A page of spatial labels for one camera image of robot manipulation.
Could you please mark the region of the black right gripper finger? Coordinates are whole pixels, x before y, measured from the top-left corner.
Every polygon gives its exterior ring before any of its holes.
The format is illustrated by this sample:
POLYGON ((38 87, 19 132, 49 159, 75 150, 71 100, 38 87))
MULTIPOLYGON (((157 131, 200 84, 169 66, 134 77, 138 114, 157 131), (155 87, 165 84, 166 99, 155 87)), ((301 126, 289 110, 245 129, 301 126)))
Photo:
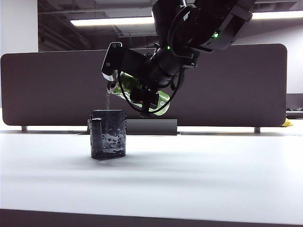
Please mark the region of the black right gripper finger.
POLYGON ((140 111, 141 117, 150 117, 149 108, 156 109, 158 107, 158 94, 155 91, 134 87, 131 90, 131 102, 142 105, 140 111))

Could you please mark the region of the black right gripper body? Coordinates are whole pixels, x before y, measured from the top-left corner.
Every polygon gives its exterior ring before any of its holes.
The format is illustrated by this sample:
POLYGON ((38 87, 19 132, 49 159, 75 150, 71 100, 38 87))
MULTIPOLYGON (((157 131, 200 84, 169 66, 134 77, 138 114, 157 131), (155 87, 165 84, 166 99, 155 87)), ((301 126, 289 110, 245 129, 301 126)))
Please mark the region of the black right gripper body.
POLYGON ((118 49, 118 71, 123 89, 134 87, 156 90, 156 61, 128 48, 118 49))

